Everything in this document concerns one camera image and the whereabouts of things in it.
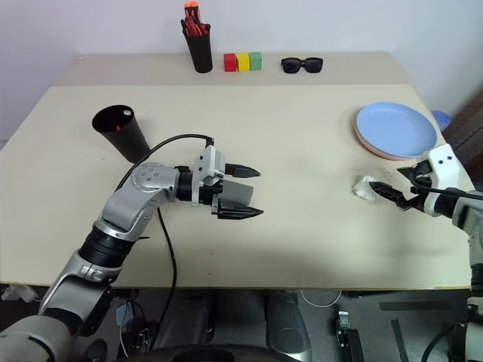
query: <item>sunglasses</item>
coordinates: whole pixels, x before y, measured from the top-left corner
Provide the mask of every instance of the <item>sunglasses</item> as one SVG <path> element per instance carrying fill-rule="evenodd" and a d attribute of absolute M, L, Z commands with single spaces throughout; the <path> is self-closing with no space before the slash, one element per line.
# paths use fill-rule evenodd
<path fill-rule="evenodd" d="M 286 73 L 297 73 L 302 66 L 309 73 L 318 73 L 322 70 L 322 64 L 324 60 L 322 58 L 307 58 L 301 60 L 299 58 L 284 58 L 281 60 L 281 66 Z"/>

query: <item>white wall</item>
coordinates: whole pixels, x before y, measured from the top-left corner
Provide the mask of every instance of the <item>white wall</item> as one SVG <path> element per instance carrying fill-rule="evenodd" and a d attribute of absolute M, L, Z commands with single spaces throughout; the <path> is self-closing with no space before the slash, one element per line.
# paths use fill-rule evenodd
<path fill-rule="evenodd" d="M 483 85 L 480 0 L 201 0 L 212 50 L 388 51 L 432 109 Z M 76 54 L 186 51 L 183 1 L 0 0 L 0 139 Z"/>

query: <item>black pen holder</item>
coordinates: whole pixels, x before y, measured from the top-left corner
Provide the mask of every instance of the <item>black pen holder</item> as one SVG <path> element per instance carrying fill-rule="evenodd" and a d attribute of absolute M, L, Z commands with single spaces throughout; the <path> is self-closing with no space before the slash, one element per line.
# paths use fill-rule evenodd
<path fill-rule="evenodd" d="M 188 43 L 193 65 L 198 73 L 208 73 L 213 69 L 211 61 L 210 33 L 202 36 L 184 35 Z"/>
<path fill-rule="evenodd" d="M 116 105 L 102 109 L 94 116 L 92 127 L 133 164 L 149 152 L 131 107 Z"/>

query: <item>table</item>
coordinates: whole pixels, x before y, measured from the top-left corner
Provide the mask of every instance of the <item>table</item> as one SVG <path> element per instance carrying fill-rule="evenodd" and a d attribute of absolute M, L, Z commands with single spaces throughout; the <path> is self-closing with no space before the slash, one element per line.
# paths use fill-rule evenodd
<path fill-rule="evenodd" d="M 291 54 L 263 54 L 261 72 L 197 74 L 189 56 L 79 58 L 38 102 L 0 152 L 3 282 L 50 284 L 83 243 L 130 164 L 91 127 L 100 109 L 131 106 L 148 144 L 204 133 L 226 161 L 256 168 L 251 205 L 262 216 L 218 220 L 209 207 L 169 204 L 162 213 L 180 287 L 330 289 L 456 288 L 469 285 L 466 235 L 449 219 L 363 201 L 363 175 L 409 190 L 396 169 L 364 149 L 352 123 L 373 102 L 404 103 L 436 126 L 406 71 L 389 54 L 322 56 L 317 75 L 280 70 Z M 438 144 L 444 142 L 438 132 Z M 153 155 L 191 165 L 202 150 L 182 140 Z M 471 189 L 463 173 L 460 188 Z M 168 287 L 171 263 L 152 221 L 125 261 L 117 287 Z"/>

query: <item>blue plate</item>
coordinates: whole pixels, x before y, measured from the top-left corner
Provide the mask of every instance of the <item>blue plate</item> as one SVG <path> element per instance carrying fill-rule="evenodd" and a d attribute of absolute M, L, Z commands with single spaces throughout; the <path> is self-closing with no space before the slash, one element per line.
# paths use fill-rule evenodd
<path fill-rule="evenodd" d="M 364 107 L 355 123 L 365 142 L 399 158 L 416 158 L 435 146 L 438 136 L 428 118 L 399 103 Z"/>

